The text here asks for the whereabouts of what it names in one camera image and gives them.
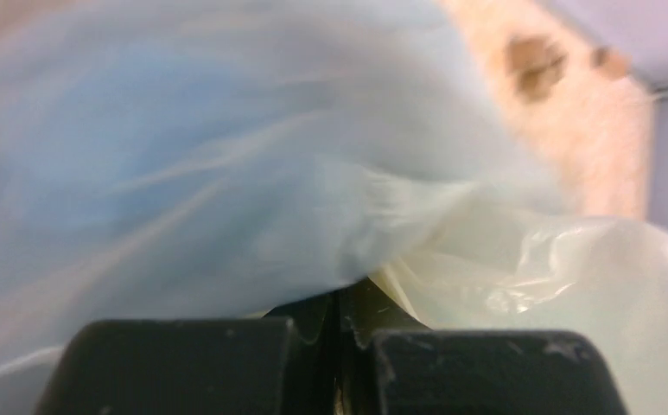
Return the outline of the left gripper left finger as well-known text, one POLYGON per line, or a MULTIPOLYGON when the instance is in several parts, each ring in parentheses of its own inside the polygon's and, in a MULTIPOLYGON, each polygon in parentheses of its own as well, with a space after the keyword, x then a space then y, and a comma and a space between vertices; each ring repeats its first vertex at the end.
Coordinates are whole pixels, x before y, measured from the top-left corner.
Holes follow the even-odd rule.
POLYGON ((105 320, 68 344, 39 414, 329 414, 334 301, 245 319, 105 320))

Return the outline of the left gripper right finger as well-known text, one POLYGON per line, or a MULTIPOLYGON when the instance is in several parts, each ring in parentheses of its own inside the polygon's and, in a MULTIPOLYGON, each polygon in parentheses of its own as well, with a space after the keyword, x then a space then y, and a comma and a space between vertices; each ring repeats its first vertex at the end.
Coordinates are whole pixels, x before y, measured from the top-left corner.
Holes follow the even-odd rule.
POLYGON ((573 332, 433 330, 363 280, 337 294, 349 414, 623 414, 601 354, 573 332))

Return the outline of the clear yellow-trimmed trash bag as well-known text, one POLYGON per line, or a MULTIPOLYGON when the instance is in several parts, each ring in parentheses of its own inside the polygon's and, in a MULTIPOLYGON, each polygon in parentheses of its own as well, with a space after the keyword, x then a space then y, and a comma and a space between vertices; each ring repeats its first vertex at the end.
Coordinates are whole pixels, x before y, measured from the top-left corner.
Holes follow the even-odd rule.
POLYGON ((0 29, 0 414, 91 322, 370 274, 433 329, 567 329, 668 414, 668 233, 569 216, 431 1, 28 2, 0 29))

